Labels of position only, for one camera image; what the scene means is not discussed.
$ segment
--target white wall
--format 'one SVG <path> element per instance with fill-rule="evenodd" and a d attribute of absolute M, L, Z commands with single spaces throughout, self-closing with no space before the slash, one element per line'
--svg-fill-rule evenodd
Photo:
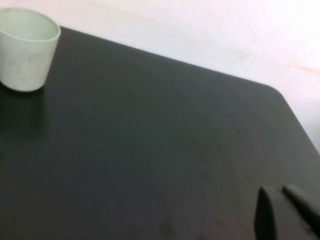
<path fill-rule="evenodd" d="M 318 0 L 1 0 L 59 24 L 270 85 L 320 150 Z"/>

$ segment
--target dark object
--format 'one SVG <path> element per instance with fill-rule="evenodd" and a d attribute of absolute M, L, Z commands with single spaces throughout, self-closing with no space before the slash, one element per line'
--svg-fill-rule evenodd
<path fill-rule="evenodd" d="M 0 239 L 255 239 L 260 186 L 319 173 L 273 88 L 73 30 L 42 91 L 0 89 Z"/>
<path fill-rule="evenodd" d="M 315 240 L 320 238 L 320 207 L 311 196 L 293 185 L 282 192 L 260 189 L 255 215 L 257 240 Z"/>

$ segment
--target black object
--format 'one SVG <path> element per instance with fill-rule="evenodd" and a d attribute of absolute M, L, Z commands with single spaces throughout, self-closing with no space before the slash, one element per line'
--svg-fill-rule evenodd
<path fill-rule="evenodd" d="M 44 89 L 0 90 L 0 239 L 255 239 L 260 186 L 319 173 L 273 88 L 73 30 Z"/>
<path fill-rule="evenodd" d="M 320 238 L 320 204 L 294 185 L 282 192 L 260 189 L 255 215 L 257 240 L 315 240 Z"/>

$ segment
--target cup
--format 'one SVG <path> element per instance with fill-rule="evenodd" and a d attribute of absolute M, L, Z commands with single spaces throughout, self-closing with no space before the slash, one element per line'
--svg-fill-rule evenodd
<path fill-rule="evenodd" d="M 24 8 L 0 9 L 0 81 L 7 88 L 41 88 L 56 51 L 61 29 L 49 17 Z"/>

